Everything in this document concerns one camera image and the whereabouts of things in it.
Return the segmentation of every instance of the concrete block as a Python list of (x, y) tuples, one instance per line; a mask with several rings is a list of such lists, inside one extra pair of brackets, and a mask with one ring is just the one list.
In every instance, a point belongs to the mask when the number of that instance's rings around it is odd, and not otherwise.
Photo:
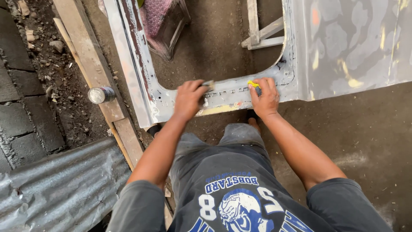
[(34, 71), (28, 58), (26, 47), (19, 34), (12, 15), (7, 10), (0, 8), (0, 48), (7, 56), (10, 68)]
[(0, 105), (0, 128), (7, 137), (33, 132), (33, 126), (21, 103)]
[(3, 67), (3, 64), (0, 64), (0, 102), (9, 102), (19, 99), (20, 96), (17, 93), (7, 70)]
[(31, 113), (31, 119), (46, 151), (51, 152), (65, 145), (46, 98), (44, 96), (25, 97), (24, 102)]
[(14, 152), (16, 152), (14, 159), (11, 160), (15, 168), (39, 161), (46, 157), (46, 152), (36, 133), (31, 133), (13, 140), (11, 146)]
[(42, 85), (40, 84), (39, 79), (37, 78), (36, 73), (29, 73), (20, 70), (11, 70), (10, 77), (21, 89), (24, 96), (44, 94), (44, 90), (42, 88)]
[(0, 8), (9, 9), (5, 0), (0, 0)]
[(6, 156), (4, 155), (3, 151), (0, 149), (0, 173), (6, 173), (11, 171), (12, 168), (10, 167), (9, 162), (7, 161)]

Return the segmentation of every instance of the man's right hand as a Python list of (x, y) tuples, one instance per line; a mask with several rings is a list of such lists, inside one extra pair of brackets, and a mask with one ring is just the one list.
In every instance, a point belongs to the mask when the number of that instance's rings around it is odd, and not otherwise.
[(271, 115), (276, 115), (279, 107), (279, 93), (276, 89), (275, 81), (272, 78), (263, 77), (261, 79), (255, 79), (253, 82), (259, 84), (262, 89), (262, 94), (258, 96), (255, 88), (249, 84), (252, 105), (256, 114), (262, 120), (265, 120)]

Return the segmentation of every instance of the wooden stool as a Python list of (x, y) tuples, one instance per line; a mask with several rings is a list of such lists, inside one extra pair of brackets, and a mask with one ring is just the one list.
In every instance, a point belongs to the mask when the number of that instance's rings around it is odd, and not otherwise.
[[(168, 44), (163, 39), (163, 34), (167, 25), (165, 19), (177, 5), (182, 9), (184, 16), (180, 20), (170, 44)], [(173, 47), (175, 46), (183, 27), (186, 24), (190, 24), (191, 21), (185, 0), (145, 0), (145, 3), (139, 10), (145, 28), (146, 38), (152, 46), (149, 46), (149, 49), (158, 54), (165, 61), (171, 61), (173, 59)]]

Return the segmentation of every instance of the number 8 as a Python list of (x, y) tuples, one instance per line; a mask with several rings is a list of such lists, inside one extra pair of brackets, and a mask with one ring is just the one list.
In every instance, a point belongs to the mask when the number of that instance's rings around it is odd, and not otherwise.
[(213, 221), (216, 219), (215, 199), (209, 194), (202, 194), (199, 196), (200, 216), (205, 220)]

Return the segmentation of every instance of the corrugated metal sheet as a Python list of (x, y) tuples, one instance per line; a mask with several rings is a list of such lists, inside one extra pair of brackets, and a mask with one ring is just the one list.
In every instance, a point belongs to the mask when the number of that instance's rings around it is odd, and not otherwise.
[(0, 173), (0, 231), (88, 231), (130, 174), (113, 137)]

